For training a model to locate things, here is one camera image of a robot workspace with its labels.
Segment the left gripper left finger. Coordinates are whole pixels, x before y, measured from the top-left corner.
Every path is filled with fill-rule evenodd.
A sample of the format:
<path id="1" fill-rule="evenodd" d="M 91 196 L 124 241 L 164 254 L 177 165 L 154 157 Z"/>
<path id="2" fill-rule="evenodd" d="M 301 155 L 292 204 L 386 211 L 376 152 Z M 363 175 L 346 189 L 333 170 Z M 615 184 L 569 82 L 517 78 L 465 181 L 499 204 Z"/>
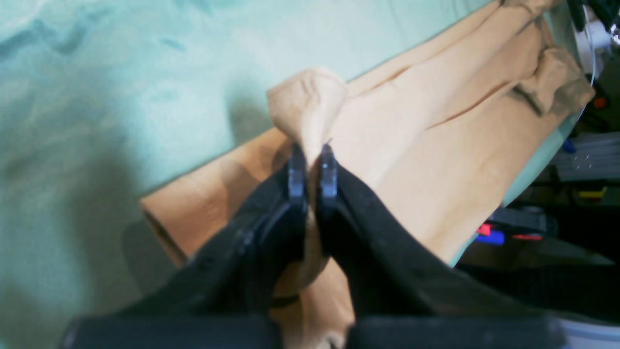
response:
<path id="1" fill-rule="evenodd" d="M 269 309 L 278 278 L 304 256 L 305 179 L 295 144 L 167 283 L 113 315 L 76 319 L 62 349 L 281 349 Z"/>

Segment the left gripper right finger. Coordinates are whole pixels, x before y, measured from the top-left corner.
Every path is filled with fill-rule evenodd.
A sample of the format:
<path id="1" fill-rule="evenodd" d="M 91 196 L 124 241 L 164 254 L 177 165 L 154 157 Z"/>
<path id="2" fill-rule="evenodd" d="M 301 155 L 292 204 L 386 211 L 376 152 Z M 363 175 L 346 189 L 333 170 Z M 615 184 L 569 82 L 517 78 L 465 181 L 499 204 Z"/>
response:
<path id="1" fill-rule="evenodd" d="M 556 318 L 446 265 L 401 226 L 381 199 L 319 157 L 317 225 L 347 277 L 355 324 L 348 349 L 565 349 Z"/>

